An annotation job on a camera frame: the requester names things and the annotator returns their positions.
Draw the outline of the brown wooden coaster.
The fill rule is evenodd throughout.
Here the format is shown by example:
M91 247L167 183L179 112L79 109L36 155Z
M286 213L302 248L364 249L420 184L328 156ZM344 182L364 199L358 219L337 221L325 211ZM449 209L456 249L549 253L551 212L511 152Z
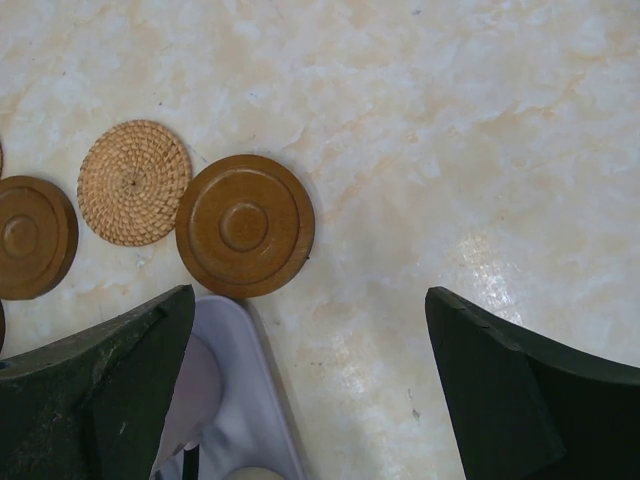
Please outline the brown wooden coaster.
M32 176L1 181L1 297L30 300L54 289L68 273L79 239L67 195Z

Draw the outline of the dark wooden coaster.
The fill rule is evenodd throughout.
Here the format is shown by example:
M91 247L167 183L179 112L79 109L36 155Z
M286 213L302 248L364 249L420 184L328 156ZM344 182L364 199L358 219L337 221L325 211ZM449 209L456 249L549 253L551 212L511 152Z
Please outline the dark wooden coaster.
M270 294L307 261L315 237L311 198L280 163L255 154L220 159L181 198L178 251L207 290L236 299Z

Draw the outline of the woven rattan coaster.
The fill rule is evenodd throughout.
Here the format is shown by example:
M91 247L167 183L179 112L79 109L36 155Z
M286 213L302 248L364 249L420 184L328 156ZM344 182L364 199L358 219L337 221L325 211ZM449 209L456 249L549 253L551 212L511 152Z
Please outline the woven rattan coaster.
M191 179L189 154L174 132L155 121L130 120L89 149L77 181L78 206L107 242L146 246L173 230Z

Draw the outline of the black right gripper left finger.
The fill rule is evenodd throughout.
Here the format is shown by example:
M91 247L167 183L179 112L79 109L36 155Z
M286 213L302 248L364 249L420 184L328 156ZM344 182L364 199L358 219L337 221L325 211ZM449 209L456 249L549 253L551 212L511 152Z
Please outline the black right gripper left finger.
M179 285L3 360L2 478L151 478L194 316Z

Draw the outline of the cream ceramic mug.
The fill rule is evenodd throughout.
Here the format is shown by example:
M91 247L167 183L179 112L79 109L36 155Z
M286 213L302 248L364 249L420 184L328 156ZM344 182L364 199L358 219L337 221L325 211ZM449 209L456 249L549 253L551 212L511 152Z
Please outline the cream ceramic mug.
M243 467L230 472L224 480L284 480L284 477L264 467Z

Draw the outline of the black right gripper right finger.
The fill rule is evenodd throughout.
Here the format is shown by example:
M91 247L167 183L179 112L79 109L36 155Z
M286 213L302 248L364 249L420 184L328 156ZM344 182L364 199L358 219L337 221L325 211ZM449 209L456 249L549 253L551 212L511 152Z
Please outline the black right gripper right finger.
M639 370L497 317L444 287L426 323L468 479L636 479Z

